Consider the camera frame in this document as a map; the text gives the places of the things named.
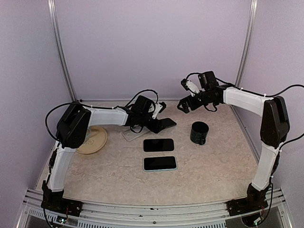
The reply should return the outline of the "black phone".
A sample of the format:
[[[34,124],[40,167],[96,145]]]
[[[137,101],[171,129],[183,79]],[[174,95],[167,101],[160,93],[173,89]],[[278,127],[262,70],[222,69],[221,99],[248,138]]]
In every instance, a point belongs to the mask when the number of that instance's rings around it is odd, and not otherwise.
[[[160,122],[160,129],[167,129],[167,128],[171,128],[177,125],[177,123],[175,121],[173,121],[171,118],[163,118],[159,120]]]

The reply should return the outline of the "clear white phone case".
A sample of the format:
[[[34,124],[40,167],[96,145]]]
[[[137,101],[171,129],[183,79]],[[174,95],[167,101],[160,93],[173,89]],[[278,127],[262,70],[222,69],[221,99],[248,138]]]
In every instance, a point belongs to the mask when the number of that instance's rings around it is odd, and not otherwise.
[[[137,126],[132,130],[128,129],[124,132],[122,132],[122,136],[124,137],[124,139],[128,142],[131,142],[143,135],[145,135],[146,133],[148,133],[149,130],[146,127],[143,127],[143,129],[141,129],[140,126]]]

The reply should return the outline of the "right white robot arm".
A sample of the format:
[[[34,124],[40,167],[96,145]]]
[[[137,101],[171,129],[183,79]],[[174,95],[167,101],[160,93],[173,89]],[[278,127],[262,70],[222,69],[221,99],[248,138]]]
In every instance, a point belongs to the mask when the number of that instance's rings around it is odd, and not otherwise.
[[[241,110],[258,121],[259,159],[250,187],[262,192],[270,185],[277,169],[280,152],[290,130],[288,112],[283,97],[259,95],[215,77],[213,71],[194,72],[180,82],[189,95],[179,101],[184,113],[200,107],[224,104]]]

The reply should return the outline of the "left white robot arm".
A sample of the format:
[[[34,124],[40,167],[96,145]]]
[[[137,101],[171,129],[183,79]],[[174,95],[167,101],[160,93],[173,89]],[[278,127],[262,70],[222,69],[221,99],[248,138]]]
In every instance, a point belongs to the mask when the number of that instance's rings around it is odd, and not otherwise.
[[[157,118],[165,108],[164,102],[154,102],[139,96],[135,103],[126,106],[98,107],[79,102],[67,104],[68,108],[57,123],[55,149],[49,161],[49,174],[43,182],[43,190],[50,190],[47,199],[56,211],[62,211],[66,206],[65,198],[57,192],[64,189],[64,179],[71,157],[84,143],[87,130],[94,125],[117,125],[125,127],[147,128],[153,133],[165,129],[162,120]]]

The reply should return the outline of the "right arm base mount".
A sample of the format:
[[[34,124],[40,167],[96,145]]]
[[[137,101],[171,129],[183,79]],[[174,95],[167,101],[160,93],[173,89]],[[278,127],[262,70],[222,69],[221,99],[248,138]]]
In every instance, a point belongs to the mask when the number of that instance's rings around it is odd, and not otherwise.
[[[267,208],[266,193],[270,186],[269,184],[264,190],[258,191],[252,184],[249,184],[246,197],[232,199],[226,202],[229,215],[235,216]]]

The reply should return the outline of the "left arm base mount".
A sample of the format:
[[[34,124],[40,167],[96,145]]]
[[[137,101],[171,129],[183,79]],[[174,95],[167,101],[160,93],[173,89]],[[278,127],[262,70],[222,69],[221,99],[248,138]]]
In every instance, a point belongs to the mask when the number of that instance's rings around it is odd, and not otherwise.
[[[65,214],[68,216],[79,217],[82,210],[83,202],[72,199],[47,199],[43,197],[41,207],[53,212]]]

